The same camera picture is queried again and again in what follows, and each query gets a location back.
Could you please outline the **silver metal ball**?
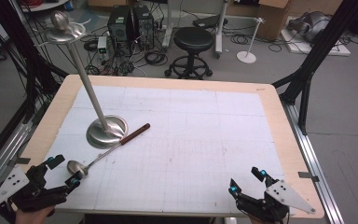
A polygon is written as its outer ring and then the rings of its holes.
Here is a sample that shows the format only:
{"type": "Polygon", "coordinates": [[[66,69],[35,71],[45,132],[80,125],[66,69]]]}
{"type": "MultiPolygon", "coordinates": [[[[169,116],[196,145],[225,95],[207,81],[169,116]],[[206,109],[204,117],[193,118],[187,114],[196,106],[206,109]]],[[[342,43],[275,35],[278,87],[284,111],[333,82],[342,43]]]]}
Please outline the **silver metal ball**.
{"type": "Polygon", "coordinates": [[[65,31],[69,26],[69,19],[59,10],[55,10],[51,13],[50,21],[53,24],[53,27],[60,31],[65,31]]]}

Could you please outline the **white stand with round base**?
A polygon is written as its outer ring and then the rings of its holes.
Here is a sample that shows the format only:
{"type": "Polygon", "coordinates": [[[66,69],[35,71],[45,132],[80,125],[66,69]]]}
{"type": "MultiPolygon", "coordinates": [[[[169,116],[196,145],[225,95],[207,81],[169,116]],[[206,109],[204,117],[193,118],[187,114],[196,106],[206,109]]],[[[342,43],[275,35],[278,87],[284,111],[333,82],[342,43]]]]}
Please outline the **white stand with round base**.
{"type": "Polygon", "coordinates": [[[257,35],[257,32],[259,30],[259,27],[262,23],[265,22],[265,20],[263,18],[257,17],[254,18],[255,21],[255,30],[254,33],[252,35],[251,38],[251,42],[249,44],[249,47],[247,50],[243,50],[237,53],[237,59],[242,62],[242,63],[255,63],[256,62],[256,57],[255,55],[251,52],[254,42],[255,42],[255,38],[257,35]]]}

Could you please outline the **person's left hand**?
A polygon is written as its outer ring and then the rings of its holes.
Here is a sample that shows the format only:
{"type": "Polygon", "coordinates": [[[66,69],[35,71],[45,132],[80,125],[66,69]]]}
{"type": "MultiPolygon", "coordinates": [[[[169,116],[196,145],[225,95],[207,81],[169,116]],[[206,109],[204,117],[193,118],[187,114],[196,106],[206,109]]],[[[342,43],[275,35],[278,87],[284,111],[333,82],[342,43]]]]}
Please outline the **person's left hand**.
{"type": "Polygon", "coordinates": [[[46,218],[54,209],[54,206],[49,206],[34,212],[23,212],[18,209],[16,211],[15,224],[44,224],[46,218]]]}

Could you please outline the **flat black pad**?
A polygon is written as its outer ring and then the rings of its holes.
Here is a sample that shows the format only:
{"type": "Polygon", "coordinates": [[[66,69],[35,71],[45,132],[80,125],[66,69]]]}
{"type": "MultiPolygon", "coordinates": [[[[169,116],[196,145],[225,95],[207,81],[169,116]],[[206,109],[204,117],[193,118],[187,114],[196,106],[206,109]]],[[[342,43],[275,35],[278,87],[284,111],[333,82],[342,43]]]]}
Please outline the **flat black pad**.
{"type": "Polygon", "coordinates": [[[220,16],[214,15],[211,17],[203,18],[203,19],[197,19],[192,22],[192,24],[196,27],[201,27],[204,29],[208,28],[217,28],[220,24],[220,16]]]}

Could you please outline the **black computer tower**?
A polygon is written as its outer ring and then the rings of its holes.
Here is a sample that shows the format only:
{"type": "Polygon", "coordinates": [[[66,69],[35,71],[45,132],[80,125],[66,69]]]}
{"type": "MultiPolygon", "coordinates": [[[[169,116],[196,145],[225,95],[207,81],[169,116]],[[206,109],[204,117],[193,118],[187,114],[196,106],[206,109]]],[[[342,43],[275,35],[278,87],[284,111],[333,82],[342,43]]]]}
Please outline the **black computer tower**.
{"type": "Polygon", "coordinates": [[[131,10],[129,6],[113,6],[107,27],[112,38],[117,42],[131,39],[131,10]]]}
{"type": "Polygon", "coordinates": [[[142,49],[154,47],[154,17],[147,6],[132,9],[136,41],[142,49]]]}

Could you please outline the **metal ladle with wooden handle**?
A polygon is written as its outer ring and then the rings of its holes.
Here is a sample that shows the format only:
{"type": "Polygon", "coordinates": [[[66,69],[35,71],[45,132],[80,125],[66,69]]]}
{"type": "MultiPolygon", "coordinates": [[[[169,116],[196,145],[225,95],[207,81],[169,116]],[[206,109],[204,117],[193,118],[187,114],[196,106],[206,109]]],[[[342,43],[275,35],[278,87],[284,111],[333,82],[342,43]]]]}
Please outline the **metal ladle with wooden handle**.
{"type": "Polygon", "coordinates": [[[84,165],[80,163],[79,161],[68,161],[67,162],[67,170],[70,174],[80,174],[81,176],[86,176],[89,173],[89,169],[92,165],[94,165],[97,161],[101,160],[111,152],[113,152],[117,147],[122,147],[126,144],[128,144],[132,139],[139,136],[141,133],[144,133],[150,128],[150,124],[146,123],[133,133],[129,134],[128,136],[121,139],[117,144],[115,144],[113,147],[105,151],[103,154],[99,155],[96,159],[94,159],[91,163],[88,165],[84,165]]]}

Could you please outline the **grey metal bracket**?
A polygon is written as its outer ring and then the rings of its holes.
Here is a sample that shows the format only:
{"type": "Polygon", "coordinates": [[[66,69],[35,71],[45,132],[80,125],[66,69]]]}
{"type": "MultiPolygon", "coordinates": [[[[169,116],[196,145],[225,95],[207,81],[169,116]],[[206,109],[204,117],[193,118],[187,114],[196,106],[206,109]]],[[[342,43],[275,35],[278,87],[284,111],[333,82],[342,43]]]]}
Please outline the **grey metal bracket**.
{"type": "Polygon", "coordinates": [[[308,172],[298,172],[298,176],[300,178],[307,178],[310,179],[313,183],[319,182],[319,177],[317,175],[313,175],[311,173],[308,172]]]}
{"type": "Polygon", "coordinates": [[[28,164],[30,160],[30,158],[15,158],[10,160],[7,165],[14,167],[16,164],[28,164]]]}

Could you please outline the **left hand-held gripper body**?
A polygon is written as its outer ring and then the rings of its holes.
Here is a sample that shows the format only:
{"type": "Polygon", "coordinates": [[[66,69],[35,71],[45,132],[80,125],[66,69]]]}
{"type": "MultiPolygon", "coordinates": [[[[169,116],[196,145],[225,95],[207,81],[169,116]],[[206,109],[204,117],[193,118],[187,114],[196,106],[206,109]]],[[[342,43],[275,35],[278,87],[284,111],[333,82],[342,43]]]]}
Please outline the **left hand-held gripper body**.
{"type": "Polygon", "coordinates": [[[15,204],[24,212],[34,212],[52,205],[64,203],[68,195],[68,181],[61,186],[47,189],[45,174],[55,165],[41,163],[23,172],[15,165],[7,178],[0,185],[0,209],[15,204]]]}

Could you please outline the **grey bag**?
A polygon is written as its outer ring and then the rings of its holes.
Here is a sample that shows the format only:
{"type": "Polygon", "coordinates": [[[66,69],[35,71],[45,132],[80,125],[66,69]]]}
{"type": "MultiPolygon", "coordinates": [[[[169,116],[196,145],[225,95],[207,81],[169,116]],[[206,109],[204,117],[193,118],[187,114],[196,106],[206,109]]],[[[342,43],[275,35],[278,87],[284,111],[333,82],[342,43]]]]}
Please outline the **grey bag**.
{"type": "Polygon", "coordinates": [[[327,24],[330,18],[320,11],[305,12],[303,15],[288,22],[287,30],[295,31],[306,41],[315,42],[327,24]]]}

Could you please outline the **aluminium rail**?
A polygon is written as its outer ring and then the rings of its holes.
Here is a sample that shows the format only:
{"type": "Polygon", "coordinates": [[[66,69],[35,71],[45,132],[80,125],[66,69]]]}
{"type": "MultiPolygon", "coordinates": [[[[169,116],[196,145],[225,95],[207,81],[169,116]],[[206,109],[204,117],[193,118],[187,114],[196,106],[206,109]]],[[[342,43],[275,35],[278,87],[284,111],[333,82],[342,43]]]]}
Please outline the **aluminium rail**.
{"type": "Polygon", "coordinates": [[[25,145],[27,137],[33,129],[33,123],[20,123],[0,145],[0,183],[11,172],[18,154],[21,154],[21,148],[25,145]]]}
{"type": "Polygon", "coordinates": [[[299,113],[294,105],[282,104],[285,114],[291,124],[294,136],[299,145],[301,154],[304,158],[310,178],[316,188],[319,199],[322,203],[324,214],[329,224],[345,224],[342,215],[338,209],[335,198],[324,176],[324,171],[319,163],[316,153],[311,144],[310,138],[303,134],[300,126],[297,124],[299,113]]]}

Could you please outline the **small white power box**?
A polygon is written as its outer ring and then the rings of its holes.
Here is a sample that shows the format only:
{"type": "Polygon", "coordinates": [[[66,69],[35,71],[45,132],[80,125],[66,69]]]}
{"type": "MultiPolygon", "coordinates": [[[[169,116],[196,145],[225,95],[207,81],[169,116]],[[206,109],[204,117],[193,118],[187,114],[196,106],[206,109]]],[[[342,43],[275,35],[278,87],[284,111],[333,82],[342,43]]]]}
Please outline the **small white power box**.
{"type": "Polygon", "coordinates": [[[99,52],[101,61],[106,62],[109,59],[108,50],[107,50],[107,37],[106,36],[99,36],[98,37],[97,50],[99,52]]]}

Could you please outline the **white grid mat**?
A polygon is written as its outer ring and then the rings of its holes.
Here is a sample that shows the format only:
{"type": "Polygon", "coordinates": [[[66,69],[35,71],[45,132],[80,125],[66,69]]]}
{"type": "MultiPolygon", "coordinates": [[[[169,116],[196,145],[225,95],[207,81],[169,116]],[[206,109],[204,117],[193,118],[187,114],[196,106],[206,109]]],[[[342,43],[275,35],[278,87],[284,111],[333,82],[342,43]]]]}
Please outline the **white grid mat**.
{"type": "MultiPolygon", "coordinates": [[[[253,167],[282,179],[284,172],[256,93],[98,86],[103,111],[135,131],[150,128],[97,161],[63,210],[105,213],[233,215],[234,179],[255,198],[265,186],[253,167]]],[[[89,164],[105,151],[86,130],[95,113],[79,91],[48,153],[89,164]]]]}

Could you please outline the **tall silver metal stand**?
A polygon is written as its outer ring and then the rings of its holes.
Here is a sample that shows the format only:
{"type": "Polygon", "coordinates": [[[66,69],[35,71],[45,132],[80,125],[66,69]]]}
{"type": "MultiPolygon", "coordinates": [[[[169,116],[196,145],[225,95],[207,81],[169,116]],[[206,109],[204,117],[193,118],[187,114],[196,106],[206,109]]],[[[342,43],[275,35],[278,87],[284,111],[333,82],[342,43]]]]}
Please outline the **tall silver metal stand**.
{"type": "Polygon", "coordinates": [[[115,115],[105,115],[102,111],[75,44],[86,33],[86,28],[82,23],[54,23],[45,32],[45,38],[49,44],[65,45],[68,48],[86,93],[96,112],[97,119],[89,125],[86,131],[87,141],[91,146],[96,148],[110,148],[127,134],[128,125],[123,118],[115,115]]]}

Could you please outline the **white table leg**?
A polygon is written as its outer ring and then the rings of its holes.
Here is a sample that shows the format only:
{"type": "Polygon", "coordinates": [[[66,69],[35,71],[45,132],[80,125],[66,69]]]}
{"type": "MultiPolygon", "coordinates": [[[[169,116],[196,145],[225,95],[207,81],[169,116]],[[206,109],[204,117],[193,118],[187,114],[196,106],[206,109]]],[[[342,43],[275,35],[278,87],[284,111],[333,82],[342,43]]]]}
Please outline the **white table leg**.
{"type": "Polygon", "coordinates": [[[167,0],[167,25],[162,40],[162,48],[167,50],[172,37],[172,0],[167,0]]]}
{"type": "Polygon", "coordinates": [[[215,29],[214,55],[217,59],[220,58],[223,52],[222,38],[223,38],[223,27],[224,27],[226,12],[227,12],[227,6],[228,6],[228,0],[223,0],[220,14],[219,14],[218,26],[215,29]]]}

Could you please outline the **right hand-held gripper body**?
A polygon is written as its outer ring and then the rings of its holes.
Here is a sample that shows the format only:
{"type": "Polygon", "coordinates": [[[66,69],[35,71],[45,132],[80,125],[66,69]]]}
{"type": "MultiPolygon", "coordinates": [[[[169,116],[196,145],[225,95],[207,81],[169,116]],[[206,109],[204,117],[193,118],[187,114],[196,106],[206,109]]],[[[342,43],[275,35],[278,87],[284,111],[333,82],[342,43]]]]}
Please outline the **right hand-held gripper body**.
{"type": "Polygon", "coordinates": [[[283,223],[291,208],[307,214],[316,213],[316,209],[284,180],[278,180],[267,187],[263,199],[255,199],[243,194],[241,188],[236,186],[236,206],[244,214],[264,222],[283,223]]]}

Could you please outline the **black round stool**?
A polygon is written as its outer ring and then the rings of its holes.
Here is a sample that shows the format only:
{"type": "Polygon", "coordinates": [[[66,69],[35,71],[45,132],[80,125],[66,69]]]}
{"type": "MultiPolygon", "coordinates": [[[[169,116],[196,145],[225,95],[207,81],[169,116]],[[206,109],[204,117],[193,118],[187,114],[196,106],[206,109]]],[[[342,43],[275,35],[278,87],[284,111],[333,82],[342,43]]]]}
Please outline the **black round stool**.
{"type": "Polygon", "coordinates": [[[186,56],[176,58],[164,71],[165,77],[175,73],[178,78],[203,80],[204,76],[210,77],[213,74],[209,65],[200,57],[202,52],[213,46],[211,33],[199,27],[183,27],[174,34],[173,41],[186,52],[186,56]]]}

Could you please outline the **cardboard box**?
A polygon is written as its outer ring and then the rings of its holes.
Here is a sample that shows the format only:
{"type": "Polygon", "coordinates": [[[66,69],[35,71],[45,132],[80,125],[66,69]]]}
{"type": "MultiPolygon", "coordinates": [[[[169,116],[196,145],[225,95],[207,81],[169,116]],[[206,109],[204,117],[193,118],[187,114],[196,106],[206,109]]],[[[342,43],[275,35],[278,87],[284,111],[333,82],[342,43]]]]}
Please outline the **cardboard box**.
{"type": "Polygon", "coordinates": [[[266,40],[279,37],[288,18],[291,0],[259,0],[257,17],[262,18],[257,36],[266,40]]]}

